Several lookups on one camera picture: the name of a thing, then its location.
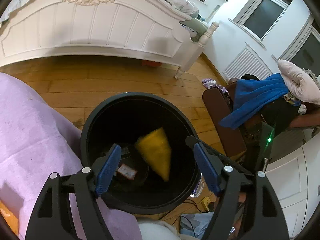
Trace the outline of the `purple tablecloth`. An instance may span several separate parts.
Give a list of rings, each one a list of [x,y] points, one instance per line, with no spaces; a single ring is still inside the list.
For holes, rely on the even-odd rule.
[[[80,135],[80,129],[30,86],[1,74],[1,201],[18,219],[20,239],[25,239],[33,208],[50,174],[70,176],[84,168],[79,159]],[[76,235],[87,239],[75,194],[70,199]],[[96,201],[113,239],[141,239],[133,215]]]

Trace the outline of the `small red-white wrapper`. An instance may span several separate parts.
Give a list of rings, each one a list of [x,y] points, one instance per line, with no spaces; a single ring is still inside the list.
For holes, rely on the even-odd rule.
[[[121,174],[122,176],[124,176],[125,178],[129,179],[129,180],[134,180],[137,171],[134,170],[133,168],[129,167],[126,164],[122,164],[118,169],[117,172],[119,174]]]

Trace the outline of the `yellow snack wrapper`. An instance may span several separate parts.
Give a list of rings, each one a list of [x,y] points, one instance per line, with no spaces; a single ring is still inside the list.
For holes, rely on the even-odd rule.
[[[171,147],[163,128],[139,138],[136,149],[154,172],[164,181],[169,180]]]

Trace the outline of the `blue towel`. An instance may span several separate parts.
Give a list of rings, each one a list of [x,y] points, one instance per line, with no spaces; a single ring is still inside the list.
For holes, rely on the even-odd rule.
[[[289,92],[281,74],[272,74],[264,80],[236,82],[233,111],[219,122],[220,126],[236,129],[258,113],[263,106]]]

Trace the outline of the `white bed frame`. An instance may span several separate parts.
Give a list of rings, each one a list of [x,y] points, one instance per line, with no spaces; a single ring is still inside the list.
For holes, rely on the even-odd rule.
[[[103,55],[172,64],[176,77],[204,52],[219,24],[198,39],[191,17],[164,0],[30,0],[1,27],[1,65],[61,55]]]

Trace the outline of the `white window frame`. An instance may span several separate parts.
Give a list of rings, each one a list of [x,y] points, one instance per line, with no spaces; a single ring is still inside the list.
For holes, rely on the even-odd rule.
[[[245,32],[262,41],[293,0],[254,0],[235,21]]]

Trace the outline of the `white cabinet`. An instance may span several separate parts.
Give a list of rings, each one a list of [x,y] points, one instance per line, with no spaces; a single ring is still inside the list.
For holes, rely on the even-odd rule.
[[[283,209],[289,237],[295,238],[319,204],[319,135],[269,164],[266,175]]]

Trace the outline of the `pink pillow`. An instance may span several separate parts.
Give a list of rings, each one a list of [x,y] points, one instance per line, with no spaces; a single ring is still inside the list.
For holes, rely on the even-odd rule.
[[[278,60],[278,68],[292,95],[302,102],[319,106],[319,87],[309,74],[286,60]]]

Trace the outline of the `yellow power strip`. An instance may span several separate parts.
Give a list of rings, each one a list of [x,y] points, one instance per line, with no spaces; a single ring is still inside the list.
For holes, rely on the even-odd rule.
[[[205,210],[209,210],[209,204],[211,203],[211,200],[209,197],[204,197],[202,200],[201,200],[201,203],[202,203],[202,206]]]

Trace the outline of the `purple clothes on floor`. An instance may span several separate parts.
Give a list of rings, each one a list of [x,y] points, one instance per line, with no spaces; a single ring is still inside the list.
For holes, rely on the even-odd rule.
[[[227,92],[226,88],[220,84],[218,84],[215,80],[211,78],[202,79],[202,84],[206,89],[218,88],[221,92]]]

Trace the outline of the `black round trash bin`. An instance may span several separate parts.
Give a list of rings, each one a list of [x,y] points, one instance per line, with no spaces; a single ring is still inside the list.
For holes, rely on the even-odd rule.
[[[162,129],[170,155],[169,179],[164,180],[142,158],[137,144],[149,133]],[[122,93],[100,103],[81,132],[81,163],[91,166],[117,144],[121,163],[134,169],[128,179],[116,174],[102,195],[105,204],[132,214],[155,215],[183,203],[200,181],[200,171],[186,138],[196,136],[188,118],[172,103],[148,93]]]

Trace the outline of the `white radiator grille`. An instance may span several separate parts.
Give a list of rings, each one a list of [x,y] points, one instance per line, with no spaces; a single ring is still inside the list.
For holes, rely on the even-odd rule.
[[[242,51],[222,72],[227,80],[240,78],[245,74],[256,76],[259,80],[272,75],[271,70],[260,58],[260,56],[249,46],[246,45]]]

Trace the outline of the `green blanket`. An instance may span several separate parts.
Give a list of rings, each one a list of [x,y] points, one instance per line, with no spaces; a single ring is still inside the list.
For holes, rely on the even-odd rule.
[[[193,42],[198,42],[200,37],[207,31],[208,25],[202,21],[192,18],[191,20],[180,21],[180,25],[188,31]]]

